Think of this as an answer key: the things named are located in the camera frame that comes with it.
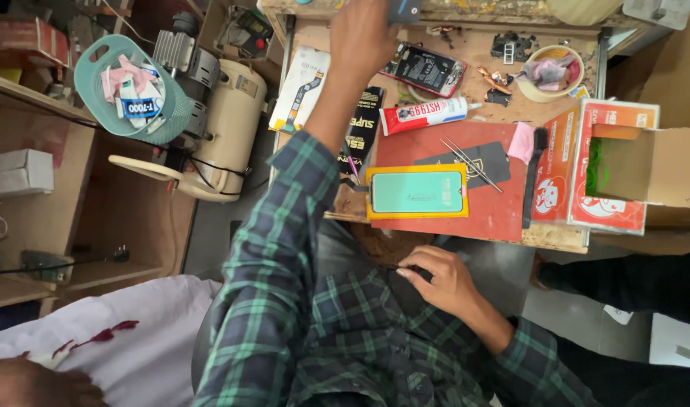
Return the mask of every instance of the green plaid shirt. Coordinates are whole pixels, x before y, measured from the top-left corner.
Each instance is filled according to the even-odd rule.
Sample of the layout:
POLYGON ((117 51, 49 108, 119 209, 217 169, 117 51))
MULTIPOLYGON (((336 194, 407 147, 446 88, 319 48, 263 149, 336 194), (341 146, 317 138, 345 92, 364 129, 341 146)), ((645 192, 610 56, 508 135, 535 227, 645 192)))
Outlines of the green plaid shirt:
POLYGON ((381 270, 316 278, 337 163, 305 132, 271 163, 277 179, 223 267, 194 405, 475 406, 494 392, 504 405, 598 405, 558 360, 556 340, 525 319, 513 319, 516 336, 494 358, 432 306, 407 317, 381 270))

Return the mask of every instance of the t-7000 glue tube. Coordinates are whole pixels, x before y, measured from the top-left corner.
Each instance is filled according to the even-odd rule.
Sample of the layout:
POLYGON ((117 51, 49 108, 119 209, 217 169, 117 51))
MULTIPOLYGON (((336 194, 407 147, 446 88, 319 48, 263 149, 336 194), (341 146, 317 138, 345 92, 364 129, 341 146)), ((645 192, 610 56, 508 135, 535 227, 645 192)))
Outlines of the t-7000 glue tube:
POLYGON ((440 125, 466 118, 469 109, 481 104, 468 104, 466 98, 442 99, 426 104, 381 109, 383 133, 391 135, 405 130, 440 125))

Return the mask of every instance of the masking tape roll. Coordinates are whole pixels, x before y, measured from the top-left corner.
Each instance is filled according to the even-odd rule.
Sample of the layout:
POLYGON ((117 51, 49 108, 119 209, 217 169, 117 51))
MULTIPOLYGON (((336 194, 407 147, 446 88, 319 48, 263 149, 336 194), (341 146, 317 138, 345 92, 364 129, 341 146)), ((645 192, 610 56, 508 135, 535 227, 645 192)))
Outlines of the masking tape roll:
POLYGON ((578 52, 574 51, 565 46, 551 45, 545 48, 541 48, 535 51, 533 55, 529 58, 528 62, 539 61, 547 58, 553 58, 554 60, 560 60, 568 54, 573 54, 576 56, 576 61, 579 62, 579 77, 576 80, 571 81, 571 84, 565 89, 558 92, 547 92, 545 90, 540 90, 533 83, 527 80, 517 80, 519 88, 521 88, 521 93, 532 101, 538 103, 549 103, 556 99, 562 98, 568 95, 573 89, 578 88, 581 85, 582 80, 584 80, 584 74, 586 68, 584 66, 584 60, 578 52))

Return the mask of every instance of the teal plastic basket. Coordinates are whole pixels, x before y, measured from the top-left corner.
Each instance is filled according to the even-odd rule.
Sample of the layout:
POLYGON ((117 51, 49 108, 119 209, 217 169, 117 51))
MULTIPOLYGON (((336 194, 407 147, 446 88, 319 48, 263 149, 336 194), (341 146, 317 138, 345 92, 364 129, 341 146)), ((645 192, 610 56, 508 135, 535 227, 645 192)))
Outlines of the teal plastic basket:
POLYGON ((136 43, 123 35, 106 35, 84 51, 74 71, 74 84, 92 115, 111 134, 152 144, 164 144, 180 135, 192 118, 192 104, 182 88, 136 43), (90 61, 91 55, 102 46, 108 46, 109 49, 96 62, 90 61), (104 99, 101 73, 109 66, 112 69, 121 68, 119 55, 126 55, 129 60, 132 59, 132 55, 141 55, 143 61, 157 69, 164 81, 164 106, 154 119, 162 116, 165 122, 151 134, 147 133, 147 129, 155 123, 154 119, 143 128, 137 129, 129 120, 120 119, 116 114, 116 107, 104 99))

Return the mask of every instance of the hand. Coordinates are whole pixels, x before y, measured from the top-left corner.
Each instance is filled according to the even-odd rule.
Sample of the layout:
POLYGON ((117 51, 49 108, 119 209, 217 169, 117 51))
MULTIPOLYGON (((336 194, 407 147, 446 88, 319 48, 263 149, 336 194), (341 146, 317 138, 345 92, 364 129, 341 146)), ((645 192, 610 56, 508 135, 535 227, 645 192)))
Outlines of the hand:
POLYGON ((454 253, 432 246, 416 247, 398 263, 405 277, 425 301, 463 321, 493 355, 500 355, 515 335, 513 325, 483 298, 471 274, 454 253), (433 274, 430 282, 407 267, 419 266, 433 274))
POLYGON ((405 277, 434 307, 458 318, 472 307, 477 296, 471 274, 455 253, 433 246, 418 246, 398 266, 398 274, 405 277), (431 272, 427 282, 408 267, 418 266, 431 272))
POLYGON ((357 81, 362 92, 395 56, 397 27, 388 27, 388 0, 346 0, 330 31, 330 70, 357 81))
POLYGON ((0 405, 106 407, 104 393, 81 372, 54 372, 25 358, 0 360, 0 405))

